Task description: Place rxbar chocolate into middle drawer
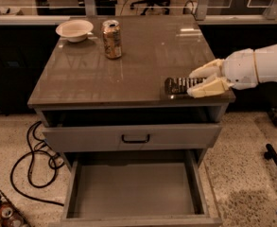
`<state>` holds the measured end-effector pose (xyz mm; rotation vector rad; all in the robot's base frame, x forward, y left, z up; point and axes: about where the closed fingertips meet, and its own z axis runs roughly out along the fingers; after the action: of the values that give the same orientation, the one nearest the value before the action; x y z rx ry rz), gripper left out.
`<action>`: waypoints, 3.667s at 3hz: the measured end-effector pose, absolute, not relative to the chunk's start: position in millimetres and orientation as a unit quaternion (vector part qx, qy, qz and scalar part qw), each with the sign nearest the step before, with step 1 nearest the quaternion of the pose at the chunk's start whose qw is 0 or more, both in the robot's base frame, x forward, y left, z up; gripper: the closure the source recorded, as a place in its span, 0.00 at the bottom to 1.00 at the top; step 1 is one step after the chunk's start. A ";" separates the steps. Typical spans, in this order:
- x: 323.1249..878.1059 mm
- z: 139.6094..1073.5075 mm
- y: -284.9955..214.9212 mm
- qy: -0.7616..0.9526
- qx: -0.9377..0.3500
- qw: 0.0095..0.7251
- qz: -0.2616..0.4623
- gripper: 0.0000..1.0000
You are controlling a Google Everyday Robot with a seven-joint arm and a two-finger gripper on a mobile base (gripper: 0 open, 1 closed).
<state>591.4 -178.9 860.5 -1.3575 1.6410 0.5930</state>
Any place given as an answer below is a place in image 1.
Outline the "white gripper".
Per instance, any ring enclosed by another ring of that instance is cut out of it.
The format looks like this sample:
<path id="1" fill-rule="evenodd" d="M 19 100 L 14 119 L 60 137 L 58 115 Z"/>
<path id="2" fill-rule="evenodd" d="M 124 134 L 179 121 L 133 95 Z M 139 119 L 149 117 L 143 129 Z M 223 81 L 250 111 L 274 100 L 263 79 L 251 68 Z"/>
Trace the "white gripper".
<path id="1" fill-rule="evenodd" d="M 254 88 L 258 84 L 255 70 L 254 51 L 250 48 L 235 51 L 224 61 L 215 59 L 189 74 L 190 78 L 207 78 L 187 90 L 193 98 L 218 96 L 224 94 L 232 86 L 236 90 Z"/>

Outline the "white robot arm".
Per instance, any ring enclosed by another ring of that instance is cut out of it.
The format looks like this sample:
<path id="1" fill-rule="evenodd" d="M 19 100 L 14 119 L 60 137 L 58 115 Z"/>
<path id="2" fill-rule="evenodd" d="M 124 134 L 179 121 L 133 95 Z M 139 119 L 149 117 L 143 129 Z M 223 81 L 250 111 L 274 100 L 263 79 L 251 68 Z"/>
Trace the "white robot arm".
<path id="1" fill-rule="evenodd" d="M 204 79 L 187 90 L 193 98 L 217 96 L 230 88 L 245 90 L 259 83 L 277 82 L 277 44 L 235 51 L 226 59 L 215 59 L 189 74 Z"/>

